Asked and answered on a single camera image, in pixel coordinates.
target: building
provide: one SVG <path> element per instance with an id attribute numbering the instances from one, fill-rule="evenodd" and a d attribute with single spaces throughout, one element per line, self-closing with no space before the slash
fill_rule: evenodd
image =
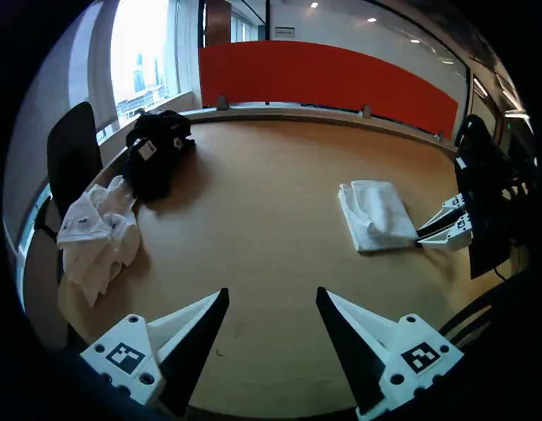
<path id="1" fill-rule="evenodd" d="M 160 84 L 160 77 L 158 75 L 158 57 L 154 59 L 154 77 L 156 79 L 156 85 Z"/>
<path id="2" fill-rule="evenodd" d="M 133 81 L 135 84 L 135 92 L 144 90 L 144 74 L 142 68 L 133 72 Z"/>
<path id="3" fill-rule="evenodd" d="M 165 85 L 156 85 L 148 89 L 142 89 L 132 98 L 117 104 L 117 115 L 130 119 L 139 108 L 147 109 L 169 98 L 168 88 Z"/>

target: black cable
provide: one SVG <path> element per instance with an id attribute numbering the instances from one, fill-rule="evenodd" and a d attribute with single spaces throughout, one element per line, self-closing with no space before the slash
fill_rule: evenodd
<path id="1" fill-rule="evenodd" d="M 503 281 L 507 281 L 507 278 L 505 278 L 502 274 L 497 272 L 497 268 L 494 268 L 495 275 L 499 276 Z"/>

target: chair backrest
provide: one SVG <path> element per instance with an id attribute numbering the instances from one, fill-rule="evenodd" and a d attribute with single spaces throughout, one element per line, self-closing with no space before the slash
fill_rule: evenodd
<path id="1" fill-rule="evenodd" d="M 47 142 L 48 181 L 61 218 L 103 168 L 89 102 L 72 108 Z"/>

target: white label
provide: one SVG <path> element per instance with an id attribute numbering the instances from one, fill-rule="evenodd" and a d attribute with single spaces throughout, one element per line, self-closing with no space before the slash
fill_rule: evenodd
<path id="1" fill-rule="evenodd" d="M 275 36 L 277 38 L 294 38 L 293 27 L 275 27 Z"/>
<path id="2" fill-rule="evenodd" d="M 156 147 L 152 144 L 150 140 L 148 140 L 142 147 L 138 149 L 138 153 L 141 155 L 141 157 L 148 161 L 148 159 L 156 153 Z"/>
<path id="3" fill-rule="evenodd" d="M 183 147 L 183 143 L 181 142 L 181 139 L 180 138 L 174 138 L 173 139 L 173 146 L 178 148 L 179 150 L 181 150 L 181 148 Z"/>
<path id="4" fill-rule="evenodd" d="M 460 167 L 461 170 L 463 170 L 464 168 L 466 168 L 466 164 L 464 163 L 464 161 L 462 160 L 462 158 L 460 158 L 460 157 L 456 158 L 456 162 L 458 162 L 458 166 Z"/>

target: white crumpled shirt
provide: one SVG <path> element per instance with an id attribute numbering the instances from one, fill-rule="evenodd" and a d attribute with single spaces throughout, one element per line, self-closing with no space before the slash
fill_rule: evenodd
<path id="1" fill-rule="evenodd" d="M 66 213 L 57 246 L 63 250 L 65 276 L 80 286 L 92 307 L 100 293 L 129 266 L 140 245 L 140 232 L 133 214 L 131 188 L 122 176 L 109 187 L 93 186 Z"/>

